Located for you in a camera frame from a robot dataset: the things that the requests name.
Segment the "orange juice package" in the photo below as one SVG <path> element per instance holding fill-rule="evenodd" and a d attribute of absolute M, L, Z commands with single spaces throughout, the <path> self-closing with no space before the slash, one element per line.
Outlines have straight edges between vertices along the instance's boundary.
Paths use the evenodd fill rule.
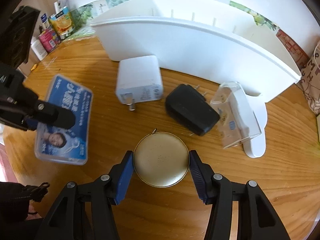
<path fill-rule="evenodd" d="M 74 24 L 67 6 L 63 7 L 57 14 L 52 15 L 49 21 L 60 37 L 64 35 L 69 36 L 74 29 Z"/>

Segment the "barcode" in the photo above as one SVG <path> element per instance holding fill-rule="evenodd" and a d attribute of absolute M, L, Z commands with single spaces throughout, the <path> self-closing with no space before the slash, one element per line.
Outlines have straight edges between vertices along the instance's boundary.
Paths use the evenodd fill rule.
<path fill-rule="evenodd" d="M 50 43 L 51 47 L 53 47 L 53 48 L 56 46 L 56 44 L 54 43 L 53 40 L 49 40 L 49 43 Z"/>

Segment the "white power adapter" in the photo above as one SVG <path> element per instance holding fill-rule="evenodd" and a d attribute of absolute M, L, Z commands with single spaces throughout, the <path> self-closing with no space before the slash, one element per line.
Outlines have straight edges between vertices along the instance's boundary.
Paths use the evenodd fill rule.
<path fill-rule="evenodd" d="M 122 104 L 135 109 L 135 103 L 159 100 L 163 85 L 156 56 L 121 60 L 119 63 L 116 95 Z"/>

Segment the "clear plastic container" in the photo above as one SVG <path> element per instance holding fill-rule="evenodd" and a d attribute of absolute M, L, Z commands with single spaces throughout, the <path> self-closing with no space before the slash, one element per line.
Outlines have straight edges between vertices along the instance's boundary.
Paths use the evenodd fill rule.
<path fill-rule="evenodd" d="M 76 116 L 71 129 L 38 123 L 35 155 L 38 159 L 57 163 L 83 165 L 88 160 L 88 132 L 93 93 L 88 88 L 55 75 L 45 100 L 70 109 Z"/>
<path fill-rule="evenodd" d="M 220 115 L 217 126 L 222 135 L 224 149 L 261 134 L 257 118 L 240 83 L 222 83 L 210 106 Z"/>

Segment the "metal container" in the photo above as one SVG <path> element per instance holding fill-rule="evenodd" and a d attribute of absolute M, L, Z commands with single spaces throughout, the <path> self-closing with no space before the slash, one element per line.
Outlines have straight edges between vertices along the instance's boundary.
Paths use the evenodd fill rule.
<path fill-rule="evenodd" d="M 133 165 L 145 183 L 153 187 L 170 187 L 187 174 L 189 151 L 177 136 L 155 129 L 136 146 Z"/>

